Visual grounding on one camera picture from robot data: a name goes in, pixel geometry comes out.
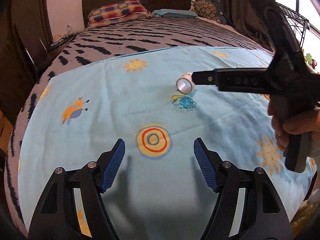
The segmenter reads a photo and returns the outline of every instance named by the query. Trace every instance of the silver bolt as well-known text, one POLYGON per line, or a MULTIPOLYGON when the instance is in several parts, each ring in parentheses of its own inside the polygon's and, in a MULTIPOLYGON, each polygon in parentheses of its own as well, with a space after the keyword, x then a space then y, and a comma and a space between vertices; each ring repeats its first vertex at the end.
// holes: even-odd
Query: silver bolt
POLYGON ((58 168, 56 168, 56 169, 54 170, 54 172, 55 172, 56 174, 60 174, 60 173, 63 172, 63 169, 62 169, 61 167, 58 167, 58 168))
POLYGON ((89 163, 88 163, 88 167, 89 167, 90 169, 93 169, 95 166, 97 166, 97 163, 96 163, 96 162, 89 162, 89 163))
POLYGON ((231 162, 225 161, 222 163, 223 167, 225 168, 230 168, 231 167, 231 162))
POLYGON ((264 169, 260 168, 260 167, 258 167, 256 171, 257 171, 258 174, 263 174, 264 173, 264 169))

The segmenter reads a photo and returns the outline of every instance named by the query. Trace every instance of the plaid pillow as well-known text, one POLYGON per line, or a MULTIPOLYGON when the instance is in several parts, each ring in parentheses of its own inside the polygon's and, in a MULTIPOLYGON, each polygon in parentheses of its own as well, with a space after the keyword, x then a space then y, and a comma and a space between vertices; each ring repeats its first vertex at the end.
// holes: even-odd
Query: plaid pillow
POLYGON ((133 12, 147 12, 141 5, 141 0, 126 0, 93 9, 88 16, 90 23, 100 22, 106 19, 116 19, 133 12))
POLYGON ((127 15, 118 17, 118 18, 113 18, 113 19, 106 19, 103 21, 99 22, 89 22, 90 27, 101 27, 101 26, 107 26, 111 24, 117 24, 117 23, 123 23, 123 22, 129 22, 133 20, 140 20, 140 19, 146 19, 146 18, 152 18, 154 15, 150 13, 149 11, 146 12, 134 12, 134 13, 129 13, 127 15))

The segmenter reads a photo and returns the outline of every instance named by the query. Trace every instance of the white tape roll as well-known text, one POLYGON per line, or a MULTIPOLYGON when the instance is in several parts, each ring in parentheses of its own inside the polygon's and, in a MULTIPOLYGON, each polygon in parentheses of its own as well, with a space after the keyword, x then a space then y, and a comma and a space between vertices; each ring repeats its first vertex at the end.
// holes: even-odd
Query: white tape roll
POLYGON ((183 74, 181 77, 178 78, 176 82, 176 86, 182 94, 191 93, 193 89, 195 89, 196 85, 192 82, 192 73, 188 72, 183 74))

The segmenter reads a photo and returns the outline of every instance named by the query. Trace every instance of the blue blanket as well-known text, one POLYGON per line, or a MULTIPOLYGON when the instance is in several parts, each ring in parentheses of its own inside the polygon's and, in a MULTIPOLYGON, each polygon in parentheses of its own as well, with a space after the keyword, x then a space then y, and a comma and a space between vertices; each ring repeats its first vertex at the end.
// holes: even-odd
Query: blue blanket
MULTIPOLYGON (((123 240, 200 239, 217 195, 196 162, 197 137, 241 169, 263 167, 291 219, 316 167, 308 159, 302 174, 284 168, 264 96, 197 86, 190 95, 197 103, 193 111, 172 103, 183 73, 267 67, 271 59, 260 50, 174 47, 114 57, 53 77, 21 146, 18 186, 27 229, 54 169, 79 169, 118 138, 125 141, 125 156, 102 198, 123 240)), ((82 231, 89 235, 79 192, 76 203, 82 231)))

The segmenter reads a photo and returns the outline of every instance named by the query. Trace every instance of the human hand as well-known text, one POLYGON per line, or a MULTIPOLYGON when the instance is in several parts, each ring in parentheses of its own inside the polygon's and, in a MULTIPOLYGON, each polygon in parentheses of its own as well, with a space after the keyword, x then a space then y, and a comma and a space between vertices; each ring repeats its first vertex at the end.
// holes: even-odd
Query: human hand
POLYGON ((276 111, 269 103, 268 115, 272 115, 271 125, 275 129, 279 149, 285 151, 289 144, 289 134, 311 132, 312 149, 309 156, 315 156, 320 151, 320 108, 303 112, 282 123, 276 116, 276 111))

